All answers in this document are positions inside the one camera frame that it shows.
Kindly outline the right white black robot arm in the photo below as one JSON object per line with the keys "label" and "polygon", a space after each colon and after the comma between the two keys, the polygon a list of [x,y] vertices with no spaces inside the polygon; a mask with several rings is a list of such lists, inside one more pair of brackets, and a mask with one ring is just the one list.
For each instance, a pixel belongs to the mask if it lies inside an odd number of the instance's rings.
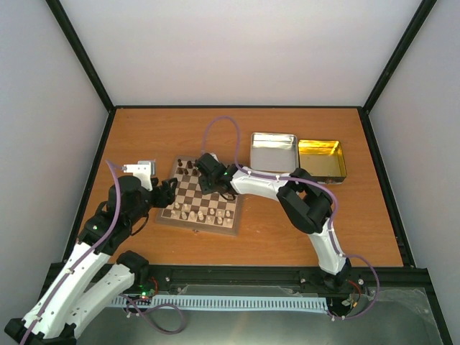
{"label": "right white black robot arm", "polygon": [[236,163],[225,165],[205,153],[195,161],[202,193],[229,196],[253,195],[280,203],[290,223],[307,234],[318,257],[326,289],[337,292],[351,269],[334,229],[336,197],[297,168],[292,173],[251,170]]}

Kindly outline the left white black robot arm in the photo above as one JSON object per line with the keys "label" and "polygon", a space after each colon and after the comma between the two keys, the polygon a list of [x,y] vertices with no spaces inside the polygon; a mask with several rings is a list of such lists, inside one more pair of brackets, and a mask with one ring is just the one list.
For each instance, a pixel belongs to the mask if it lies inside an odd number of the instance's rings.
{"label": "left white black robot arm", "polygon": [[149,262],[126,251],[95,284],[91,281],[121,243],[133,236],[133,226],[147,219],[151,208],[175,201],[177,178],[145,181],[136,176],[118,178],[107,201],[85,222],[64,267],[37,304],[23,317],[13,318],[5,333],[18,344],[76,344],[88,324],[117,295],[150,280]]}

